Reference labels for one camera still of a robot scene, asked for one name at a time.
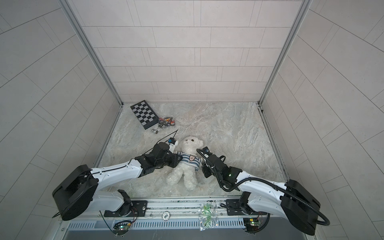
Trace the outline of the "blue white striped knit sweater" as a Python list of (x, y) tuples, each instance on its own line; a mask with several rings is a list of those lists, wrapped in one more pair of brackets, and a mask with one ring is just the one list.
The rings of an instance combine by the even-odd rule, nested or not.
[(177, 154), (181, 155), (183, 158), (179, 162), (179, 164), (186, 164), (188, 166), (192, 166), (195, 168), (195, 171), (199, 171), (202, 163), (202, 159), (198, 158), (194, 155), (184, 153), (184, 152), (177, 152)]

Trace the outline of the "white fluffy teddy bear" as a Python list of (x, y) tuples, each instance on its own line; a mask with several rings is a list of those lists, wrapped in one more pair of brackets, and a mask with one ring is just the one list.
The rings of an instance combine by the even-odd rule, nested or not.
[(182, 157), (178, 165), (167, 177), (167, 184), (176, 185), (182, 178), (188, 191), (194, 190), (198, 185), (196, 172), (200, 170), (202, 159), (198, 157), (197, 149), (202, 149), (203, 140), (188, 136), (181, 142), (181, 151), (177, 152)]

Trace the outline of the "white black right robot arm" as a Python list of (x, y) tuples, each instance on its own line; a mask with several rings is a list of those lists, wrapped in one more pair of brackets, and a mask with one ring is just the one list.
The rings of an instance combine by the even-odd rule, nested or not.
[(316, 227), (329, 226), (330, 220), (320, 211), (320, 202), (299, 182), (268, 181), (225, 164), (225, 156), (217, 157), (208, 150), (198, 150), (204, 159), (206, 178), (214, 176), (222, 190), (241, 191), (240, 211), (246, 215), (265, 212), (288, 220), (293, 227), (313, 236)]

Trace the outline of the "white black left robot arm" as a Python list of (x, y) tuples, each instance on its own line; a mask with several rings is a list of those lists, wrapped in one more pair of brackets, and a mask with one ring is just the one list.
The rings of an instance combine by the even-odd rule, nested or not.
[(182, 156), (172, 153), (170, 146), (160, 142), (149, 154), (103, 168), (81, 165), (75, 168), (53, 191), (52, 196), (62, 220), (69, 221), (84, 212), (110, 211), (126, 216), (131, 199), (123, 190), (105, 192), (104, 188), (151, 174), (164, 166), (175, 168)]

